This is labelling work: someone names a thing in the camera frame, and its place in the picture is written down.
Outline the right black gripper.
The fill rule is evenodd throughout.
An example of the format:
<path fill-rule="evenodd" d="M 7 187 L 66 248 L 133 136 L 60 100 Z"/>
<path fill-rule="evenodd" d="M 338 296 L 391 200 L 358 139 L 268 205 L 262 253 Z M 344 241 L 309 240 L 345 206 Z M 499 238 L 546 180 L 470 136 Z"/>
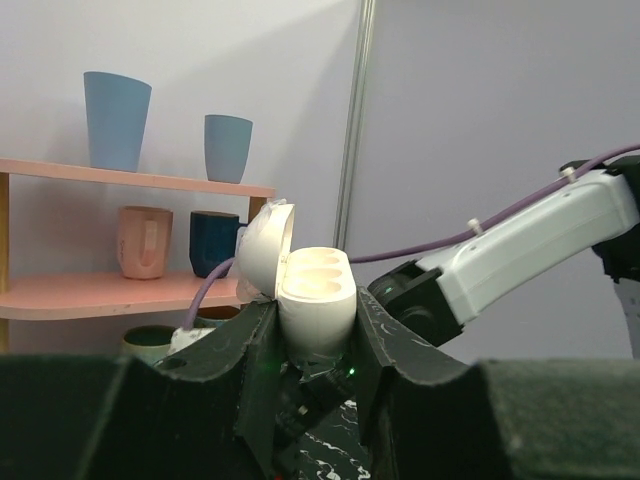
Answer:
<path fill-rule="evenodd" d="M 329 367 L 287 367 L 275 420 L 274 479 L 360 477 L 354 376 L 347 357 Z"/>

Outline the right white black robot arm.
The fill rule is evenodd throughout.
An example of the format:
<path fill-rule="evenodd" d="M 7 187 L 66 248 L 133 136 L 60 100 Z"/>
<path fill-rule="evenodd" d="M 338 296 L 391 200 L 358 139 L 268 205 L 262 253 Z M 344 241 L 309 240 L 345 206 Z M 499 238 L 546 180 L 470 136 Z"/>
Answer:
<path fill-rule="evenodd" d="M 488 306 L 585 250 L 622 298 L 639 295 L 639 159 L 565 165 L 503 214 L 357 294 L 346 355 L 301 382 L 288 369 L 274 460 L 354 399 L 376 479 L 635 479 L 639 369 L 481 362 L 442 351 Z"/>

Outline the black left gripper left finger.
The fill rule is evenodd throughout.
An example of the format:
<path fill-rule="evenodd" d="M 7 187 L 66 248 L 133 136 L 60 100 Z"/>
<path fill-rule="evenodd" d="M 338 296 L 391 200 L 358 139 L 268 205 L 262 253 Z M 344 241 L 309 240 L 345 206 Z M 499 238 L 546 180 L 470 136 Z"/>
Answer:
<path fill-rule="evenodd" d="M 5 479 L 266 479 L 284 359 L 255 303 L 150 366 L 132 356 L 5 355 Z"/>

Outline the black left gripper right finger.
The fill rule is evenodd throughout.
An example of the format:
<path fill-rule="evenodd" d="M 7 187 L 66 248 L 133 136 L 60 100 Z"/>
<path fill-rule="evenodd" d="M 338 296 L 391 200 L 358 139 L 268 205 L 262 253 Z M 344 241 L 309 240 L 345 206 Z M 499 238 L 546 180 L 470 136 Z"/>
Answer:
<path fill-rule="evenodd" d="M 375 479 L 635 479 L 634 360 L 461 363 L 358 291 L 352 334 Z"/>

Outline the white oval charging case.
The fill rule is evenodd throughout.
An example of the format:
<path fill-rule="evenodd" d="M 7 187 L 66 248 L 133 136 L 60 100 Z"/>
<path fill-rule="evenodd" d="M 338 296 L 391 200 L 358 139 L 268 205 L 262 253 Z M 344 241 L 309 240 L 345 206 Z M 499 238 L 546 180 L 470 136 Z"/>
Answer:
<path fill-rule="evenodd" d="M 291 248 L 295 206 L 261 207 L 248 224 L 233 262 L 237 295 L 278 307 L 289 358 L 324 363 L 347 350 L 356 316 L 356 283 L 347 255 L 332 247 Z"/>

